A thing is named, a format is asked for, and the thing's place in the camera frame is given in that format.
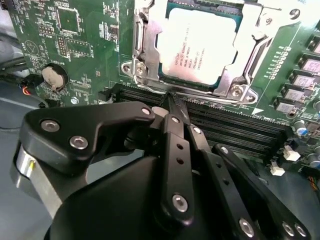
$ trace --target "metal bracket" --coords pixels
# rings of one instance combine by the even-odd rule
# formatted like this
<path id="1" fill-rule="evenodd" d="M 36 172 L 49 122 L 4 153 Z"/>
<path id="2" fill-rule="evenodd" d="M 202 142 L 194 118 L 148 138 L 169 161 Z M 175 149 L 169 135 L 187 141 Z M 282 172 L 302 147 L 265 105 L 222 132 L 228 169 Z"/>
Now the metal bracket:
<path id="1" fill-rule="evenodd" d="M 271 4 L 262 0 L 258 3 L 236 3 L 243 4 L 243 19 L 233 43 L 237 57 L 233 64 L 225 66 L 219 85 L 213 92 L 168 83 L 158 76 L 160 53 L 156 38 L 163 32 L 167 21 L 168 0 L 135 0 L 133 57 L 132 61 L 122 63 L 122 71 L 132 77 L 138 87 L 158 94 L 174 91 L 181 96 L 220 104 L 256 103 L 259 96 L 251 89 L 254 77 L 279 28 L 299 21 L 300 13 L 293 15 L 292 11 L 301 11 L 300 5 L 287 6 L 278 1 Z M 239 84 L 242 90 L 235 94 L 234 86 Z"/>

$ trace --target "motherboard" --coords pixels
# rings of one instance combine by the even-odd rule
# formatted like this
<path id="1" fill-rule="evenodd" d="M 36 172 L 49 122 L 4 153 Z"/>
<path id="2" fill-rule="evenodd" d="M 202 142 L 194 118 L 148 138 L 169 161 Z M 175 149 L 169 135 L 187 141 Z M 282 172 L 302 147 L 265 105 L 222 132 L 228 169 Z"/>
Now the motherboard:
<path id="1" fill-rule="evenodd" d="M 298 152 L 320 167 L 319 0 L 5 4 L 30 73 L 43 78 L 41 98 L 103 104 L 99 93 L 117 84 L 175 92 L 188 103 L 292 127 L 298 143 L 284 149 L 287 158 Z"/>

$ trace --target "green circuit board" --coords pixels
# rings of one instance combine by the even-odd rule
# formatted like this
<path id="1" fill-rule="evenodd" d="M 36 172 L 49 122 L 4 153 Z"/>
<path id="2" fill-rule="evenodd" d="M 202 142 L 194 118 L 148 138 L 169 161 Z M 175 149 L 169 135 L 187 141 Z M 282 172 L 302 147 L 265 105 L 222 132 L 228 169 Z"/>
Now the green circuit board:
<path id="1" fill-rule="evenodd" d="M 317 0 L 300 2 L 310 10 L 318 4 Z M 44 66 L 55 63 L 69 76 L 69 83 L 60 92 L 52 91 L 45 83 L 39 85 L 36 91 L 42 98 L 60 101 L 62 106 L 72 106 L 75 98 L 81 105 L 98 104 L 99 91 L 116 83 L 135 85 L 121 71 L 121 64 L 132 59 L 133 0 L 13 0 L 12 3 L 10 16 L 30 72 L 40 75 Z M 306 21 L 278 31 L 251 86 L 259 95 L 257 103 L 220 105 L 188 100 L 286 125 L 296 120 L 316 123 L 319 114 L 313 103 L 320 97 L 317 82 L 309 87 L 312 94 L 303 99 L 303 106 L 295 108 L 294 114 L 277 111 L 274 101 L 281 96 L 282 87 L 290 84 L 289 74 L 300 69 L 299 57 L 313 54 L 308 44 L 312 37 L 320 36 L 319 21 L 319 14 L 310 11 Z M 306 137 L 320 138 L 320 129 Z"/>

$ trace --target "silver cylinder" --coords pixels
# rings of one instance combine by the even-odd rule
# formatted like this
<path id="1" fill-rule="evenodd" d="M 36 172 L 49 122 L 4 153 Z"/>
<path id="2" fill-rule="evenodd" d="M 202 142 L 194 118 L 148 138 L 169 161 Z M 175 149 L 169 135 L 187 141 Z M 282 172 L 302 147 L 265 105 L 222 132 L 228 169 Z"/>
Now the silver cylinder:
<path id="1" fill-rule="evenodd" d="M 318 159 L 320 160 L 320 146 L 315 147 L 314 153 L 317 155 Z"/>
<path id="2" fill-rule="evenodd" d="M 320 100 L 313 104 L 313 108 L 320 114 Z"/>
<path id="3" fill-rule="evenodd" d="M 295 132 L 296 134 L 300 135 L 300 136 L 304 136 L 308 133 L 308 130 L 306 128 L 305 125 L 305 121 L 303 120 L 298 120 L 296 122 L 294 122 L 294 128 L 295 128 Z"/>
<path id="4" fill-rule="evenodd" d="M 27 178 L 30 178 L 35 162 L 36 159 L 29 155 L 21 146 L 15 163 L 18 171 Z"/>
<path id="5" fill-rule="evenodd" d="M 316 169 L 320 168 L 320 160 L 318 159 L 318 156 L 315 153 L 309 154 L 307 158 L 310 167 Z"/>

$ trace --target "chip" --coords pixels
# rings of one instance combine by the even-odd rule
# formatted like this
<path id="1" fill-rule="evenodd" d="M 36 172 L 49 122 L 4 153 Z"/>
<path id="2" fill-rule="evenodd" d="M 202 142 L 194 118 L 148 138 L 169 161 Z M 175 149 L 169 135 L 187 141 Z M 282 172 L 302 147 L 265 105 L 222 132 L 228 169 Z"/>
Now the chip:
<path id="1" fill-rule="evenodd" d="M 308 88 L 314 83 L 315 78 L 312 76 L 297 75 L 292 84 L 299 87 Z"/>
<path id="2" fill-rule="evenodd" d="M 302 70 L 312 73 L 320 73 L 320 61 L 315 59 L 307 59 L 303 64 Z"/>
<path id="3" fill-rule="evenodd" d="M 289 114 L 294 109 L 295 105 L 290 101 L 278 97 L 274 103 L 275 110 Z"/>
<path id="4" fill-rule="evenodd" d="M 290 99 L 293 101 L 299 101 L 304 96 L 304 94 L 305 94 L 304 91 L 297 91 L 294 89 L 288 89 L 284 94 L 284 98 Z"/>
<path id="5" fill-rule="evenodd" d="M 236 28 L 232 18 L 198 10 L 172 9 L 157 40 L 163 74 L 214 85 L 224 67 L 235 59 Z"/>
<path id="6" fill-rule="evenodd" d="M 76 9 L 59 7 L 57 14 L 61 30 L 73 33 L 80 32 L 78 12 Z"/>

